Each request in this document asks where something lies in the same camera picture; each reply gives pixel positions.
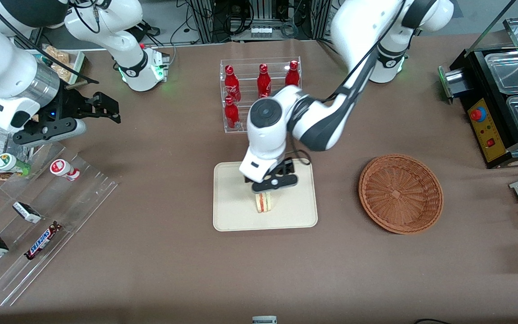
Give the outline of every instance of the red emergency stop button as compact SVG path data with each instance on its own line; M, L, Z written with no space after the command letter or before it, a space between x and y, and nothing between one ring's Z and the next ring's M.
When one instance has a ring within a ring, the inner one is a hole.
M471 111L469 117L471 117L471 120L481 123L487 117L487 111L483 107L478 107Z

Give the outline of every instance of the red coca-cola bottle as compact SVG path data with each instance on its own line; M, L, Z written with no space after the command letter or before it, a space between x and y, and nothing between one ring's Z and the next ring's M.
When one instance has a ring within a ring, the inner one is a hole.
M230 129L238 129L241 127L241 122L239 121L239 109L234 104L234 99L232 96L227 96L225 98L225 118L227 119L227 126Z
M227 65L225 67L225 90L229 96L232 96L235 101L241 101L241 90L239 89L239 79L233 72L233 67Z
M257 97L271 96L271 76L267 72L267 64L259 65L259 78L257 78Z
M299 86L299 80L301 76L299 76L299 71L297 68L299 67L299 62L291 61L289 63L289 71L285 76L285 85L286 86Z

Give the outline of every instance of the yellow control panel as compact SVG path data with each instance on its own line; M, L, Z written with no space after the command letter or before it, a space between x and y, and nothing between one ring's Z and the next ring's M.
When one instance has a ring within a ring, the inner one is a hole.
M477 134L479 145L483 149L485 160L491 162L505 154L505 145L499 136L491 114L489 114L485 99L479 100L477 104L467 110L467 113Z

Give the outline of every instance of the snickers bar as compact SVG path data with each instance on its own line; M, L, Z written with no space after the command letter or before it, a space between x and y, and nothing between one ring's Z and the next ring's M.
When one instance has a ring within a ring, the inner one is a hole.
M39 252L41 252L41 250L43 250L43 248L55 236L55 233L57 233L59 230L61 230L62 227L63 226L59 225L56 221L54 221L53 224L51 224L49 226L49 228L47 228L45 230L45 232L43 232L41 237L38 238L37 242L35 242L35 244L33 246L31 246L29 251L27 251L25 253L27 260L33 260L33 258L35 258L37 256L37 254L39 254Z

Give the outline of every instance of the beige tray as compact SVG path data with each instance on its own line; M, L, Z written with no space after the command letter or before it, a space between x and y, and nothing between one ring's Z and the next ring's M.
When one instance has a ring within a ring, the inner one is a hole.
M251 183L239 172L241 162L224 162L214 169L213 226L220 232L231 230L273 230L313 227L317 223L317 203L313 168L294 160L296 186L271 191L273 207L259 214Z

